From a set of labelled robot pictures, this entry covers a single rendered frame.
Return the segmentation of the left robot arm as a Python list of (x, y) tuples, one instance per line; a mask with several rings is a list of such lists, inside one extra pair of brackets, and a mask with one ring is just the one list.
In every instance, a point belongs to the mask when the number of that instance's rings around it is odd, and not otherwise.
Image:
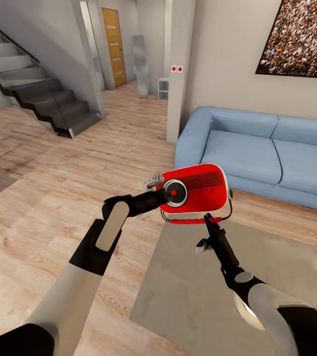
[(103, 220), (91, 223), (40, 304), (23, 325), (0, 335), (0, 356), (73, 356), (124, 221), (169, 203), (170, 193), (154, 189), (162, 182), (162, 175), (153, 175), (142, 182), (140, 196), (104, 201)]

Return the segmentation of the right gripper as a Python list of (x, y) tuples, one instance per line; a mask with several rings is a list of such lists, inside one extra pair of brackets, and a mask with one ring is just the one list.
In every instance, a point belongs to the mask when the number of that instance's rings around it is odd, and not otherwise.
[(212, 246), (219, 259), (230, 257), (234, 251), (225, 237), (225, 229), (220, 230), (218, 223), (211, 223), (209, 218), (214, 218), (210, 213), (204, 215), (204, 220), (208, 229), (209, 238), (206, 240), (207, 246)]

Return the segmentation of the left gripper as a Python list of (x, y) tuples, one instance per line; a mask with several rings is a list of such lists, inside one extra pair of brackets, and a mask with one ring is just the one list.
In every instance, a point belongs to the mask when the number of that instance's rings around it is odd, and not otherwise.
[(166, 193), (165, 189), (155, 190), (154, 192), (148, 192), (140, 194), (140, 196), (144, 199), (146, 204), (145, 212), (151, 211), (153, 209), (158, 208), (159, 206), (169, 203), (170, 193)]

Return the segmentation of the radio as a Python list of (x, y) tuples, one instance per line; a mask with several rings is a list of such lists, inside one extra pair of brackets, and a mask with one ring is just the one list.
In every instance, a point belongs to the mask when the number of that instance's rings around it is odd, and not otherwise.
[[(154, 187), (155, 190), (164, 188), (170, 193), (169, 203), (160, 206), (161, 212), (179, 214), (216, 211), (230, 202), (231, 214), (233, 212), (231, 198), (233, 192), (228, 188), (224, 170), (212, 163), (203, 163), (195, 166), (167, 171), (161, 174), (164, 182)], [(228, 219), (209, 218), (211, 223)], [(173, 219), (176, 224), (205, 224), (203, 219)]]

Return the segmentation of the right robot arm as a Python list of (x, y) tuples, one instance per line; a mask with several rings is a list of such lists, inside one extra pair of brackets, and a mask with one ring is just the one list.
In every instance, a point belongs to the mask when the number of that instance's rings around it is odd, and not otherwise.
[(239, 267), (225, 237), (225, 229), (211, 223), (210, 213), (204, 215), (209, 238), (196, 245), (203, 255), (213, 250), (222, 264), (221, 271), (227, 286), (240, 296), (264, 326), (283, 356), (317, 356), (317, 309), (290, 297)]

